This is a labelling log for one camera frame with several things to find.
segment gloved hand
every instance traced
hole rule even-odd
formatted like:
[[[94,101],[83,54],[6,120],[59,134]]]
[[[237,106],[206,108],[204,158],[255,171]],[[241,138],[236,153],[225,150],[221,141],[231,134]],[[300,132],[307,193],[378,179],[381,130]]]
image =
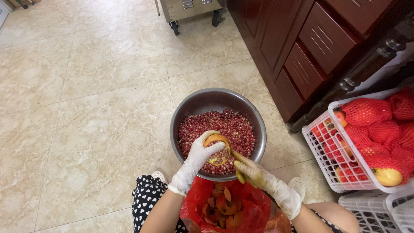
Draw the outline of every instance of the gloved hand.
[[[226,145],[224,142],[219,142],[212,146],[204,147],[203,144],[206,139],[213,134],[220,134],[220,132],[215,130],[205,131],[199,138],[194,140],[187,159],[168,185],[169,190],[185,197],[187,196],[187,192],[190,190],[191,183],[198,170],[203,167],[212,154],[222,150]]]
[[[268,192],[289,220],[294,219],[299,214],[302,200],[296,191],[254,161],[239,153],[232,154],[238,160],[234,161],[236,170],[244,174],[247,182]]]

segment floor tile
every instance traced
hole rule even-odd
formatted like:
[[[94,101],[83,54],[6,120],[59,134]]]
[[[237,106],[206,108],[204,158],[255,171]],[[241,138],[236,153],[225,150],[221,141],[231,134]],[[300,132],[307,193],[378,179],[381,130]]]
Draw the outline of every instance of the floor tile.
[[[36,230],[132,204],[135,179],[181,166],[167,79],[61,102]]]
[[[86,0],[76,31],[157,15],[154,0]]]
[[[303,199],[306,204],[323,201],[338,203],[340,194],[329,187],[315,159],[281,167],[270,171],[270,173],[286,183],[295,176],[302,178],[306,184],[306,194],[305,199]]]
[[[212,12],[178,21],[175,36],[163,17],[159,18],[169,77],[251,58],[230,13],[218,27]]]
[[[0,48],[75,32],[79,10],[80,0],[42,0],[26,10],[16,8],[0,29]]]
[[[157,17],[76,32],[62,100],[166,77]]]
[[[0,49],[0,115],[60,101],[73,34]]]
[[[264,168],[271,170],[314,158],[303,136],[288,134],[252,59],[169,79],[174,107],[189,94],[208,87],[227,88],[250,100],[266,125],[267,144],[261,161]]]
[[[58,103],[0,116],[0,232],[34,231]]]
[[[131,209],[88,218],[74,223],[49,228],[36,233],[126,233],[133,232]]]

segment stainless steel bowl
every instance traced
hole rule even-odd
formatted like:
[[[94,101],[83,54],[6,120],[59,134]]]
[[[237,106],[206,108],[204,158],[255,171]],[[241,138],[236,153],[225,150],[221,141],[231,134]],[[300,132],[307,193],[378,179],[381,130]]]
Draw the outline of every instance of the stainless steel bowl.
[[[184,163],[185,157],[178,146],[178,130],[186,117],[199,115],[212,110],[222,112],[225,108],[239,112],[249,120],[256,138],[255,147],[250,155],[250,159],[257,163],[260,162],[266,147],[266,127],[259,111],[241,94],[228,89],[214,87],[202,89],[190,94],[180,103],[174,112],[170,124],[170,140],[174,153],[181,163]],[[221,182],[237,179],[235,172],[226,175],[213,175],[200,170],[197,176],[207,180]]]

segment wheel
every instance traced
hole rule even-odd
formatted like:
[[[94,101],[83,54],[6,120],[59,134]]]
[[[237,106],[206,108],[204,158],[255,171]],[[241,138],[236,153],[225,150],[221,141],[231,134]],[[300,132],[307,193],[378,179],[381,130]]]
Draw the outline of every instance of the wheel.
[[[177,25],[176,21],[171,22],[171,29],[174,31],[174,34],[176,36],[178,36],[180,34],[180,32],[178,31],[178,25]]]
[[[213,11],[213,19],[211,21],[211,24],[214,27],[217,27],[219,25],[219,23],[225,19],[225,18],[221,17],[222,12],[223,12],[223,9],[218,9],[218,10]]]

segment latex glove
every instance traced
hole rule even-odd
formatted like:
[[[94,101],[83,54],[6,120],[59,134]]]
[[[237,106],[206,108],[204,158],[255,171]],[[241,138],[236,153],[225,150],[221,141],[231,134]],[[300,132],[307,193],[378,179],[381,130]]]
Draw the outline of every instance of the latex glove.
[[[244,174],[246,181],[268,192],[289,220],[294,219],[299,214],[302,200],[295,190],[254,161],[239,153],[233,153],[233,155],[238,159],[238,161],[234,161],[234,166]]]
[[[194,140],[187,159],[173,176],[171,183],[168,185],[168,189],[185,197],[187,196],[187,192],[190,190],[191,183],[195,175],[197,175],[198,170],[203,167],[212,154],[222,150],[226,145],[224,142],[219,142],[212,146],[204,147],[206,139],[213,134],[220,134],[220,132],[209,130]]]

